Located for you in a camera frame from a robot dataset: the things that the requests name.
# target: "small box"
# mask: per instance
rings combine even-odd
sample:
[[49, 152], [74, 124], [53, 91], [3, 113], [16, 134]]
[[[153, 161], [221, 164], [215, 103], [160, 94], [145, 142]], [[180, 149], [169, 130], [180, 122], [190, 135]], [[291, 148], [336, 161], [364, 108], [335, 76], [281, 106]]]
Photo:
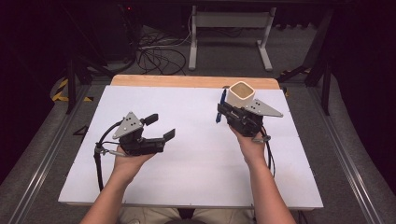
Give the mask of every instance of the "small box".
[[248, 105], [254, 97], [255, 91], [244, 81], [233, 84], [227, 95], [226, 102], [238, 108]]

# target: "person's left hand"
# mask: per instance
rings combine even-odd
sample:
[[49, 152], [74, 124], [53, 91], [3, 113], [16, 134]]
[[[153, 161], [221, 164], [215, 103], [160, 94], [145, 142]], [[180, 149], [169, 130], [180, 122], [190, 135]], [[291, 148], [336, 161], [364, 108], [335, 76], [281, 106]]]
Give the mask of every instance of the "person's left hand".
[[[124, 153], [121, 146], [117, 147], [117, 151]], [[125, 187], [128, 186], [137, 175], [142, 165], [154, 155], [155, 154], [149, 154], [135, 157], [116, 156], [111, 177], [116, 178], [117, 181], [120, 181]]]

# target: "khaki pants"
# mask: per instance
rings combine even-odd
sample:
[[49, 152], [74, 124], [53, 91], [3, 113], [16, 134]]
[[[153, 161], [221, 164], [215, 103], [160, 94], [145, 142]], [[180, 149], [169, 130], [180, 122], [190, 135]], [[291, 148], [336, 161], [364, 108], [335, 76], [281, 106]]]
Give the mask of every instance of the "khaki pants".
[[[192, 220], [206, 224], [252, 224], [252, 209], [195, 209]], [[181, 220], [176, 208], [122, 207], [120, 224], [165, 224]]]

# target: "white table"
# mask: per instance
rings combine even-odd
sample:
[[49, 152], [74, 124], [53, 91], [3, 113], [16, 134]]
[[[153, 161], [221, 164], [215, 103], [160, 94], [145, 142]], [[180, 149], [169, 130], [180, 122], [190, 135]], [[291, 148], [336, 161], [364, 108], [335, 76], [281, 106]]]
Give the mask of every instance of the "white table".
[[[93, 149], [95, 142], [129, 111], [139, 119], [153, 113], [159, 120], [145, 127], [146, 138], [161, 137], [176, 128], [176, 137], [164, 153], [149, 160], [125, 192], [130, 206], [251, 207], [248, 168], [225, 118], [217, 124], [217, 103], [222, 89], [107, 86], [93, 116], [59, 202], [91, 204], [99, 194]], [[264, 117], [272, 136], [276, 184], [289, 209], [323, 207], [304, 148], [281, 90], [258, 90], [256, 96], [284, 114]], [[107, 139], [112, 141], [111, 132]], [[105, 145], [115, 149], [114, 145]], [[114, 156], [102, 156], [104, 183]]]

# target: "wooden edge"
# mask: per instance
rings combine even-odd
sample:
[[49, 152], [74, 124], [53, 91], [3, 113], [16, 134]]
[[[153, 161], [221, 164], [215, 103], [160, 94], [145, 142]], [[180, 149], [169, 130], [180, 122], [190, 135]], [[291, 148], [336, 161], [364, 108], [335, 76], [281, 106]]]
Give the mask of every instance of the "wooden edge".
[[223, 88], [238, 81], [245, 81], [253, 89], [279, 90], [274, 78], [263, 77], [182, 77], [150, 75], [116, 75], [111, 86], [149, 86], [149, 87], [195, 87]]

